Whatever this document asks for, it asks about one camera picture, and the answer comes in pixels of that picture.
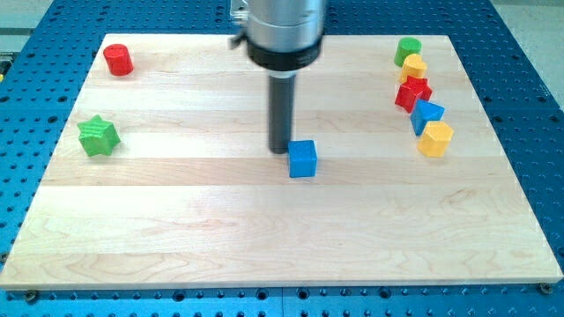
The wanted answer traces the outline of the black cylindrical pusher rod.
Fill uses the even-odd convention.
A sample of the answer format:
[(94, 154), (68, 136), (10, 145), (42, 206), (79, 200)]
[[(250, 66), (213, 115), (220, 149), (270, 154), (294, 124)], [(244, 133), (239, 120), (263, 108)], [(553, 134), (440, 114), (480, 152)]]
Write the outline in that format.
[(269, 77), (268, 145), (271, 152), (283, 154), (293, 132), (295, 75)]

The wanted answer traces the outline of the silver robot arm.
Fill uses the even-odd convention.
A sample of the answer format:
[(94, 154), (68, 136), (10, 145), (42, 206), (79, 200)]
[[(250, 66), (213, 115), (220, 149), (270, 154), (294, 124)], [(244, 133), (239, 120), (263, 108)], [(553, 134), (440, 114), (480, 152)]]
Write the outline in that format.
[(325, 0), (250, 0), (246, 18), (229, 41), (246, 44), (250, 61), (268, 73), (268, 147), (288, 151), (293, 133), (295, 79), (321, 53), (327, 11)]

